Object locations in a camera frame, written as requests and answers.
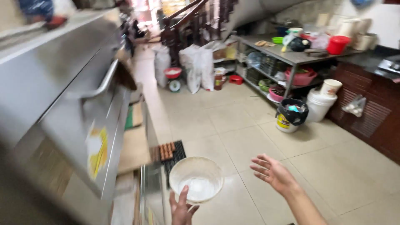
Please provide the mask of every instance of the black garbage bag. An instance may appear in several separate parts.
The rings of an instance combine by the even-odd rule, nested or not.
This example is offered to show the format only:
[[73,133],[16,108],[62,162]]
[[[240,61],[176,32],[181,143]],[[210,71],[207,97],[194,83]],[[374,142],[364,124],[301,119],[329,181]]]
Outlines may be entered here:
[[[290,106],[296,106],[298,112],[290,110]],[[286,98],[280,103],[275,117],[279,114],[282,114],[291,124],[299,126],[306,121],[308,116],[308,106],[301,100]]]

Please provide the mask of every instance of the white bowl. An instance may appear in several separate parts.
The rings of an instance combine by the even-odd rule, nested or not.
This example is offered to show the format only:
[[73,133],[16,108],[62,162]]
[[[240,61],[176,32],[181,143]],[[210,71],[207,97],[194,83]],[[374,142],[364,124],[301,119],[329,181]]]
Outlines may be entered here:
[[189,186],[187,203],[203,204],[214,198],[224,185],[221,168],[211,159],[188,157],[179,161],[170,172],[170,186],[180,194],[185,185]]

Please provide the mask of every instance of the banister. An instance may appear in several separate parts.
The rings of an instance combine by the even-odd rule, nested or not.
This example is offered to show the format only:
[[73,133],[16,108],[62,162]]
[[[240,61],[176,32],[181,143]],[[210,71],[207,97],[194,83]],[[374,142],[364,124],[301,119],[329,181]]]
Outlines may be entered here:
[[201,2],[188,14],[186,14],[179,22],[177,22],[175,25],[171,27],[171,30],[176,28],[180,28],[182,25],[188,22],[188,20],[194,18],[194,14],[199,12],[200,9],[208,2],[208,0],[201,0]]
[[183,7],[182,9],[174,12],[171,16],[166,17],[167,20],[171,20],[176,16],[179,16],[181,13],[185,12],[186,10],[190,9],[191,7],[197,5],[201,0],[194,0],[192,3],[188,4],[187,6]]

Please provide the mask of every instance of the trash bin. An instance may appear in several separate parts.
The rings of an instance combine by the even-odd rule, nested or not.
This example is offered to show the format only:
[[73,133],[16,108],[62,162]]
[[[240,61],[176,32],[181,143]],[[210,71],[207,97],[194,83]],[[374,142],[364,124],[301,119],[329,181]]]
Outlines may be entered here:
[[306,121],[308,106],[301,100],[286,98],[280,103],[275,117],[276,127],[283,132],[295,132]]

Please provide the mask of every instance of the left hand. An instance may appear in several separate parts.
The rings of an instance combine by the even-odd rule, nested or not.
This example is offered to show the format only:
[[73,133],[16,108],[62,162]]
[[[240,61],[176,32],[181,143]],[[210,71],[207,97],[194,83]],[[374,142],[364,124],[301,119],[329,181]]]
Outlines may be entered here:
[[172,213],[172,225],[192,225],[193,214],[199,209],[199,206],[192,207],[191,204],[186,204],[189,186],[185,185],[179,195],[179,202],[175,200],[175,193],[173,190],[170,192],[170,205]]

